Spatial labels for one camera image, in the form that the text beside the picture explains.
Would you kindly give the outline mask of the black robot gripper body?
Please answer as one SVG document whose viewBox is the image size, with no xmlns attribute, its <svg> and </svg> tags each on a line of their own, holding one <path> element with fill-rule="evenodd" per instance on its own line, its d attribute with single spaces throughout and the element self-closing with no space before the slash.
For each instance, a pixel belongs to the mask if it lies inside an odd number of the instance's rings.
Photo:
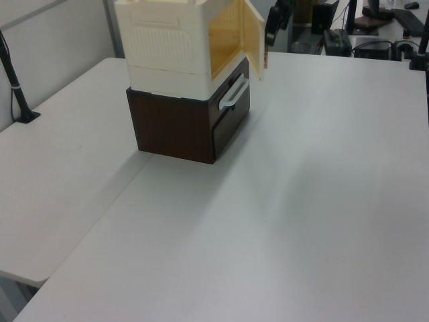
<svg viewBox="0 0 429 322">
<path fill-rule="evenodd" d="M 277 0 L 270 7 L 265 23 L 265 45 L 273 46 L 279 30 L 286 30 L 292 16 L 292 1 Z"/>
</svg>

